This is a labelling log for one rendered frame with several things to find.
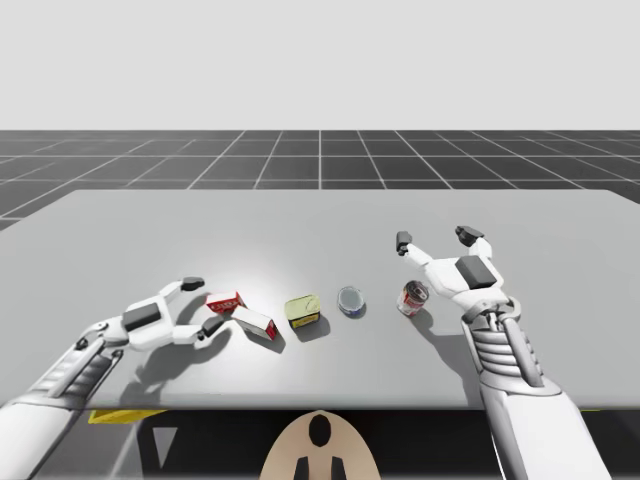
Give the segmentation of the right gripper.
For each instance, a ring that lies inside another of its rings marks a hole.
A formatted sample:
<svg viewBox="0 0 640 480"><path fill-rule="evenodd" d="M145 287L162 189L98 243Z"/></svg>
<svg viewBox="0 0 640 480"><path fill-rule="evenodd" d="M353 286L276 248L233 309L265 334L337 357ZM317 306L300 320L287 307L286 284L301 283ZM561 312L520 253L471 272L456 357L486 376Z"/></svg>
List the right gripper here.
<svg viewBox="0 0 640 480"><path fill-rule="evenodd" d="M459 242L468 254L459 258L434 260L413 244L408 231L396 234L396 252L414 268L424 268L432 290L462 309L470 309L479 302L505 304L508 299L502 287L504 279L489 259L493 258L491 244L485 235L470 226L457 226Z"/></svg>

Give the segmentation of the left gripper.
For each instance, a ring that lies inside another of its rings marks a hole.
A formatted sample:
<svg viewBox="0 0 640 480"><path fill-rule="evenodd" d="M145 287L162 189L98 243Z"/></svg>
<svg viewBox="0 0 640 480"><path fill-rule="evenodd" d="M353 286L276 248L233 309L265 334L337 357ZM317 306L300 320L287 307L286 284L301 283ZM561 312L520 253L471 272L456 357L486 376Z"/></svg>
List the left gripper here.
<svg viewBox="0 0 640 480"><path fill-rule="evenodd" d="M128 336L128 344L135 351L150 351L171 342L176 345L193 345L211 338L223 325L218 317L207 319L202 325L177 325L174 327L168 305L184 292L202 288L201 277L184 277L163 287L154 296L130 305L122 314L121 325Z"/></svg>

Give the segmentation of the red and white can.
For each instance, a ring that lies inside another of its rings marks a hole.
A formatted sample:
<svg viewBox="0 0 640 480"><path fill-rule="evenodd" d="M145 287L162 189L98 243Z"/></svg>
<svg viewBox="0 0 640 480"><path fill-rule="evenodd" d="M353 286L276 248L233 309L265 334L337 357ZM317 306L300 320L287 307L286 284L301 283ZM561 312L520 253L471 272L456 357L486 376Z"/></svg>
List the red and white can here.
<svg viewBox="0 0 640 480"><path fill-rule="evenodd" d="M429 299L427 287L420 281L411 280L402 288L396 302L398 310L406 316L414 316Z"/></svg>

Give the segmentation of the red and white carton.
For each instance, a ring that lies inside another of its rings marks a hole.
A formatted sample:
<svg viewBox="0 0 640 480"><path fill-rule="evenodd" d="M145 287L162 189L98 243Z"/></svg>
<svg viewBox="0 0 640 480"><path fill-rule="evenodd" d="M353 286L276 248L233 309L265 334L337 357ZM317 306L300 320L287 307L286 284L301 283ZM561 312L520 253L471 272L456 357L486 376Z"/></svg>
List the red and white carton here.
<svg viewBox="0 0 640 480"><path fill-rule="evenodd" d="M254 335L268 340L274 340L277 336L278 330L273 319L246 307L237 306L232 312L231 318L245 331Z"/></svg>

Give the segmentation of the blue flat can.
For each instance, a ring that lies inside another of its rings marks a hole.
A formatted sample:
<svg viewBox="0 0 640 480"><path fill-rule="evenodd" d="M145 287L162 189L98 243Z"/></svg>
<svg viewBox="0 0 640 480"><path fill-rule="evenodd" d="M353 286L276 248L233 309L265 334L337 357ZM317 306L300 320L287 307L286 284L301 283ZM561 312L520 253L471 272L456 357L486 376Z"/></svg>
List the blue flat can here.
<svg viewBox="0 0 640 480"><path fill-rule="evenodd" d="M359 289L353 286L346 286L339 291L337 304L345 315L358 317L365 306L365 300Z"/></svg>

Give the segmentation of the green and blue rectangular can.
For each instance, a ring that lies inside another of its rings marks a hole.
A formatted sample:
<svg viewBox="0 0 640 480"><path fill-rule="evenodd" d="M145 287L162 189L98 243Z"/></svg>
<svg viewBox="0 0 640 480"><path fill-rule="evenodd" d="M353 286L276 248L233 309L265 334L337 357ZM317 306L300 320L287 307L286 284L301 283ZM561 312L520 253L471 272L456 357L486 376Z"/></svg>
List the green and blue rectangular can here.
<svg viewBox="0 0 640 480"><path fill-rule="evenodd" d="M284 305L285 316L293 330L318 321L320 311L320 299L315 294L294 298Z"/></svg>

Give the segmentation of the tan robot part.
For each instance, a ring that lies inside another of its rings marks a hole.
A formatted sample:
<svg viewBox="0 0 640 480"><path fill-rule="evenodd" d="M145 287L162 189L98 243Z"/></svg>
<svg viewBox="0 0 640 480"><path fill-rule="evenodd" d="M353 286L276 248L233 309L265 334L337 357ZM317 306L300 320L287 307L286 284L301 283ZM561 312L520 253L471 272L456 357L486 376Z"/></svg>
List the tan robot part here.
<svg viewBox="0 0 640 480"><path fill-rule="evenodd" d="M318 410L285 427L259 480L381 480L381 475L356 428L334 413Z"/></svg>

